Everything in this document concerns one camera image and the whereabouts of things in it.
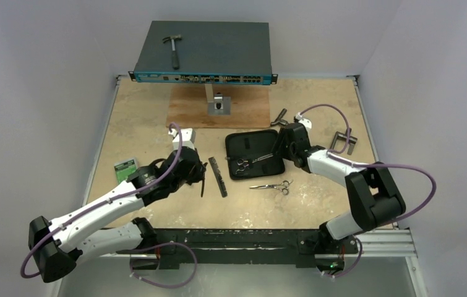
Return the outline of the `black hair clip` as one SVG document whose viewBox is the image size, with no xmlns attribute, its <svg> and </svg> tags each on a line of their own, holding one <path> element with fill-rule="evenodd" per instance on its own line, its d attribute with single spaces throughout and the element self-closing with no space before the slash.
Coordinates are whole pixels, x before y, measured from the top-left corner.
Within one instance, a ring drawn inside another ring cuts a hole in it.
<svg viewBox="0 0 467 297">
<path fill-rule="evenodd" d="M 202 169 L 201 169 L 201 190 L 200 190 L 200 197 L 203 197 L 204 196 L 204 191 L 205 191 L 205 176 L 206 176 L 206 171 L 207 171 L 207 165 L 208 163 L 205 162 L 203 163 L 202 165 Z"/>
</svg>

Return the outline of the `black zip tool case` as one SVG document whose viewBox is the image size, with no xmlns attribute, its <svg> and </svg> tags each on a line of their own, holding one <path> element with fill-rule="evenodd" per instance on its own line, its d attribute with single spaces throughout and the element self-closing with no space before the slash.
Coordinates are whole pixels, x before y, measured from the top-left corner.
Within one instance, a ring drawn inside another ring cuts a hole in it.
<svg viewBox="0 0 467 297">
<path fill-rule="evenodd" d="M 240 181 L 283 174 L 285 164 L 278 157 L 251 164 L 246 171 L 236 173 L 238 168 L 237 159 L 255 159 L 271 153 L 277 135 L 278 132 L 273 129 L 227 135 L 225 137 L 225 149 L 230 178 L 234 181 Z"/>
</svg>

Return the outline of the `black hair comb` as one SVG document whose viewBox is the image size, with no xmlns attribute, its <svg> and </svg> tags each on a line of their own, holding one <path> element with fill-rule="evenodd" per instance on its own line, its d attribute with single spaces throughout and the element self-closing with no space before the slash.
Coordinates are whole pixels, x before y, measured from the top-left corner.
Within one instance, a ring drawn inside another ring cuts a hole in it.
<svg viewBox="0 0 467 297">
<path fill-rule="evenodd" d="M 215 157 L 210 157 L 208 160 L 209 160 L 210 166 L 212 167 L 212 172 L 213 172 L 213 175 L 214 175 L 214 177 L 215 177 L 215 179 L 217 181 L 221 196 L 222 197 L 227 197 L 228 192 L 226 190 L 226 185 L 225 185 L 224 179 L 223 179 L 223 177 L 221 175 L 221 172 L 220 172 L 220 170 L 218 168 L 218 163 L 216 162 Z"/>
</svg>

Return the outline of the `silver scissors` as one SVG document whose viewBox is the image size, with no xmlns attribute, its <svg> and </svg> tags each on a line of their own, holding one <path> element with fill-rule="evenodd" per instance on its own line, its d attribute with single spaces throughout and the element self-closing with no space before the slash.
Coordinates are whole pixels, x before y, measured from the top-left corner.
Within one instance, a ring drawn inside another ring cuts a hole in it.
<svg viewBox="0 0 467 297">
<path fill-rule="evenodd" d="M 289 186 L 291 185 L 292 181 L 284 180 L 281 183 L 277 184 L 265 184 L 259 186 L 250 186 L 249 189 L 276 189 L 280 191 L 284 196 L 289 194 Z"/>
<path fill-rule="evenodd" d="M 269 154 L 262 155 L 261 157 L 258 157 L 258 158 L 255 158 L 255 159 L 239 158 L 236 161 L 236 164 L 238 166 L 238 168 L 236 170 L 236 173 L 246 171 L 251 166 L 251 164 L 257 163 L 259 161 L 267 160 L 267 159 L 272 158 L 272 157 L 273 157 L 273 154 L 269 153 Z"/>
</svg>

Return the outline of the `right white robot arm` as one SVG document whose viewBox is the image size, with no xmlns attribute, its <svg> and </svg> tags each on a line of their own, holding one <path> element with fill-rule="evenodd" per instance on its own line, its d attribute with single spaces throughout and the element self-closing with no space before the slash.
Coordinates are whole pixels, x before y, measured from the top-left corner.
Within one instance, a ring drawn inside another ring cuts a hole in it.
<svg viewBox="0 0 467 297">
<path fill-rule="evenodd" d="M 406 211 L 404 199 L 383 163 L 355 163 L 311 145 L 307 127 L 301 123 L 282 127 L 272 152 L 346 189 L 349 211 L 319 226 L 318 243 L 324 251 L 332 252 L 343 239 L 387 224 Z"/>
</svg>

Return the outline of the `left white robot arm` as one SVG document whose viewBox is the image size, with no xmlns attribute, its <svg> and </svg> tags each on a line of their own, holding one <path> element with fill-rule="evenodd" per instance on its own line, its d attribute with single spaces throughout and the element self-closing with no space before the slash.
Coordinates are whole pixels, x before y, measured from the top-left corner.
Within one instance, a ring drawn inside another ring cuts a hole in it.
<svg viewBox="0 0 467 297">
<path fill-rule="evenodd" d="M 20 267 L 22 278 L 41 277 L 51 283 L 71 273 L 79 264 L 112 252 L 158 256 L 175 240 L 163 240 L 146 218 L 135 218 L 115 228 L 108 224 L 156 201 L 183 185 L 204 181 L 206 164 L 198 151 L 186 145 L 168 158 L 154 160 L 131 173 L 107 194 L 69 214 L 51 220 L 43 216 L 30 222 L 29 253 Z"/>
</svg>

